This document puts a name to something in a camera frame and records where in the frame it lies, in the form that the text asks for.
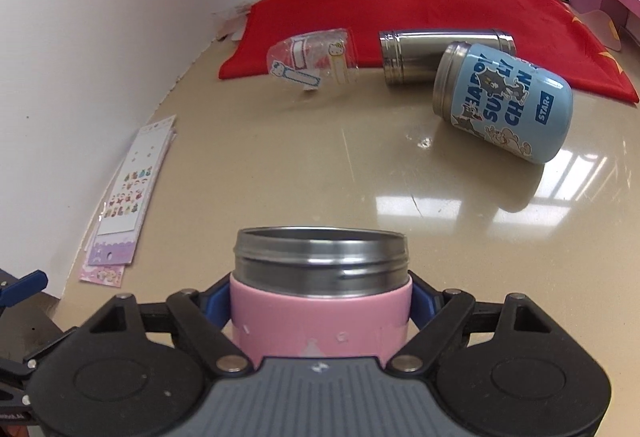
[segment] metal screw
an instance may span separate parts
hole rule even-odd
[[[223,372],[241,372],[249,366],[249,362],[245,357],[229,354],[228,356],[220,357],[216,361],[216,366]]]
[[[423,365],[422,360],[418,356],[409,354],[401,354],[391,360],[391,366],[400,372],[415,372]]]

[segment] stainless steel rim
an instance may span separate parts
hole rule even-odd
[[[433,82],[433,112],[444,119],[451,122],[451,102],[453,100],[453,91],[460,74],[462,62],[465,60],[466,53],[469,51],[471,44],[466,42],[451,43],[447,50],[444,51],[436,79]]]
[[[404,286],[406,237],[340,227],[252,227],[238,231],[236,280],[304,297],[358,297]]]
[[[500,50],[509,53],[511,56],[516,56],[516,43],[509,33],[504,31],[495,31],[498,42],[500,43]]]
[[[385,81],[387,85],[401,84],[404,78],[402,78],[402,52],[399,38],[395,31],[380,31],[378,37]]]

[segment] paper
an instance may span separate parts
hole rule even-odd
[[[146,125],[138,132],[107,200],[98,235],[136,228],[149,182],[158,172],[161,149],[174,120],[175,116],[172,116]]]

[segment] sticker pack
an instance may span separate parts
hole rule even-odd
[[[138,132],[85,247],[81,281],[120,287],[124,269],[133,261],[158,171],[175,137],[174,121],[172,116]]]

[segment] transparent plastic sheet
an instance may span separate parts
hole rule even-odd
[[[346,29],[314,31],[278,42],[267,53],[267,68],[271,75],[305,90],[353,83],[358,77]]]

